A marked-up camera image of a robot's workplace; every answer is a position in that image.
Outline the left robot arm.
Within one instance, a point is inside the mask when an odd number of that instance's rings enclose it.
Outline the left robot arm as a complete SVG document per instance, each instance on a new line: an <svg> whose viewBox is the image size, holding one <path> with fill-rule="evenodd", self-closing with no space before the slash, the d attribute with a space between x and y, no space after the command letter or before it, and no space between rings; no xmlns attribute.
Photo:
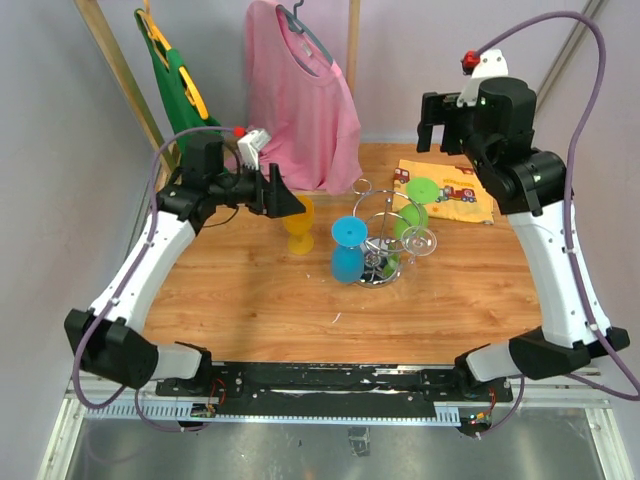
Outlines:
<svg viewBox="0 0 640 480"><path fill-rule="evenodd" d="M259 154L270 140L263 129L242 136L224 170L222 136L194 129L180 166L155 196L133 250L105 290L85 310L73 309L64 328L74 352L72 380L87 372L138 390L150 381L175 380L190 394L214 383L211 354L195 345L156 345L143 336L150 307L185 249L220 206L284 218L305 212L276 164L262 173Z"/></svg>

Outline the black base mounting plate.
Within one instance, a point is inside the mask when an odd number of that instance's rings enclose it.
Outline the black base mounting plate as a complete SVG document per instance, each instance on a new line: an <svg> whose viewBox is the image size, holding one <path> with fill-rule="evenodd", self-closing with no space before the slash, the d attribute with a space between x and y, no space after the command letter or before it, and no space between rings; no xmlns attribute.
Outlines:
<svg viewBox="0 0 640 480"><path fill-rule="evenodd" d="M190 380L160 380L158 396L220 395L224 414L302 417L427 417L437 402L513 400L504 377L470 386L451 366L215 362Z"/></svg>

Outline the orange plastic wine glass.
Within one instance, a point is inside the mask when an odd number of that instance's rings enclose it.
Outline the orange plastic wine glass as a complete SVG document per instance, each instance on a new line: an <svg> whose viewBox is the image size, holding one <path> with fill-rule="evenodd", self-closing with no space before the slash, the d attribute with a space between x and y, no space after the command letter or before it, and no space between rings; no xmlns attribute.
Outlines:
<svg viewBox="0 0 640 480"><path fill-rule="evenodd" d="M310 197L298 195L297 199L304 205L305 211L301 214L285 217L283 225L289 234L288 250L295 255L306 255L314 247L311 228L315 219L315 209Z"/></svg>

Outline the clear wine glass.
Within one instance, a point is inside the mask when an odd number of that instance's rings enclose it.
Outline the clear wine glass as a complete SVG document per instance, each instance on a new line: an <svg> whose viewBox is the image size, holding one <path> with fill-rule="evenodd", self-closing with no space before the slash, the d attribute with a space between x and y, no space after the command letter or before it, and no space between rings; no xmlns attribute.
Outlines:
<svg viewBox="0 0 640 480"><path fill-rule="evenodd" d="M418 258L431 255L437 248L436 235L430 229L420 225L408 227L400 241L408 254L409 264L415 264Z"/></svg>

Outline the chrome wine glass rack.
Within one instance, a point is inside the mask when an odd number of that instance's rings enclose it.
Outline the chrome wine glass rack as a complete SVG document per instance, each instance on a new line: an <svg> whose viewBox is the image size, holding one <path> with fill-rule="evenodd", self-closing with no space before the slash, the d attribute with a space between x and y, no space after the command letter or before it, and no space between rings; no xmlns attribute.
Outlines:
<svg viewBox="0 0 640 480"><path fill-rule="evenodd" d="M358 284L366 288L382 288L399 280L408 263L408 254L394 236L397 212L405 206L407 195L392 189L376 189L362 178L352 187L357 195L352 214L361 217L368 228L362 243L364 273Z"/></svg>

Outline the green plastic wine glass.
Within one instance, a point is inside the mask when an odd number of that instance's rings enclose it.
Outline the green plastic wine glass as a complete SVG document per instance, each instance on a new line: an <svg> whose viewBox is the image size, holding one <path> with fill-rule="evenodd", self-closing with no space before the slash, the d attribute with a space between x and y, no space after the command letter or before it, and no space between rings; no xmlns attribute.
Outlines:
<svg viewBox="0 0 640 480"><path fill-rule="evenodd" d="M428 227L429 214L426 205L434 203L439 197L439 187L431 179L416 177L406 185L409 202L398 212L394 224L394 236L400 240L410 227Z"/></svg>

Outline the grey clothes hanger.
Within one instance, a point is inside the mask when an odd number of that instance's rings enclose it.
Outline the grey clothes hanger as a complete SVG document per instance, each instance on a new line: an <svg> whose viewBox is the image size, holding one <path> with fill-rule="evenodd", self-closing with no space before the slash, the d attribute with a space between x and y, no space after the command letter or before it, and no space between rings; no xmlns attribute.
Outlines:
<svg viewBox="0 0 640 480"><path fill-rule="evenodd" d="M281 3L274 7L276 25L286 57L299 72L314 81L324 79L334 65L334 59L317 36L299 18L298 1L291 9Z"/></svg>

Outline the pink t-shirt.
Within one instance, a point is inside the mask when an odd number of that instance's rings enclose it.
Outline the pink t-shirt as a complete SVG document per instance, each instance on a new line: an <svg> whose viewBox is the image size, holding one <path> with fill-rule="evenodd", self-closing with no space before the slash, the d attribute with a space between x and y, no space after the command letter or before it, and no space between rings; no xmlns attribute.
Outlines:
<svg viewBox="0 0 640 480"><path fill-rule="evenodd" d="M279 165L291 190L340 195L362 174L361 125L339 65L314 81L286 57L274 1L254 1L245 16L245 79L248 125L271 141L260 152L261 169Z"/></svg>

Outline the aluminium frame rail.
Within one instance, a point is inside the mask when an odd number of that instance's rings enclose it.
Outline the aluminium frame rail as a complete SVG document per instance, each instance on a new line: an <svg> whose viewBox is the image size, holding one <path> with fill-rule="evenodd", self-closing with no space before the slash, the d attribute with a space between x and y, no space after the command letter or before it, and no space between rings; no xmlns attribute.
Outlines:
<svg viewBox="0 0 640 480"><path fill-rule="evenodd" d="M206 357L189 379L152 379L127 388L116 399L108 382L86 373L88 405L65 395L38 476L60 479L68 471L81 420L140 420L169 433L198 432L207 424L311 423L350 425L364 447L371 425L455 427L480 439L523 412L558 403L582 408L589 418L608 409L604 391L589 386L596 369L543 380L498 377L484 383L465 377L459 365L214 362Z"/></svg>

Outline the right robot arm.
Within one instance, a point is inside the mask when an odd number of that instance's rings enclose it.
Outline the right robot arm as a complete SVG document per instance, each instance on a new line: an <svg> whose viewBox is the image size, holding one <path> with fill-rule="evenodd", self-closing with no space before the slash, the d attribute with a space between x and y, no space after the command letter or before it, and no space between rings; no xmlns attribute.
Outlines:
<svg viewBox="0 0 640 480"><path fill-rule="evenodd" d="M536 101L527 83L512 77L482 81L473 105L458 93L427 92L421 100L418 151L430 150L432 130L442 126L441 152L469 159L516 233L542 314L536 329L456 358L453 387L466 400L480 397L495 379L571 375L630 344L628 332L611 325L590 284L572 224L565 163L532 145Z"/></svg>

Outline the yellow printed folded cloth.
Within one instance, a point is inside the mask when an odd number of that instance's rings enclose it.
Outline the yellow printed folded cloth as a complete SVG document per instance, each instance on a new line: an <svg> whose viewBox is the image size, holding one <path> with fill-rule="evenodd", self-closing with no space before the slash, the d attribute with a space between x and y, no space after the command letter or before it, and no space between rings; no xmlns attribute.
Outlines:
<svg viewBox="0 0 640 480"><path fill-rule="evenodd" d="M494 200L481 186L471 167L441 165L401 159L394 169L396 192L410 196L408 184L426 178L431 202L425 204L430 217L475 224L494 223Z"/></svg>

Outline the blue plastic wine glass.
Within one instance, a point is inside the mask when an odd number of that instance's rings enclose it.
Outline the blue plastic wine glass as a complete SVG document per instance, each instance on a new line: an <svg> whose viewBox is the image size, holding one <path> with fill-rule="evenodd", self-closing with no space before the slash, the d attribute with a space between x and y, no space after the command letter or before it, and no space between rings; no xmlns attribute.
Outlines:
<svg viewBox="0 0 640 480"><path fill-rule="evenodd" d="M361 245L367 239L366 224L358 217L344 216L331 228L336 247L331 256L331 273L344 284L357 282L364 273L364 253Z"/></svg>

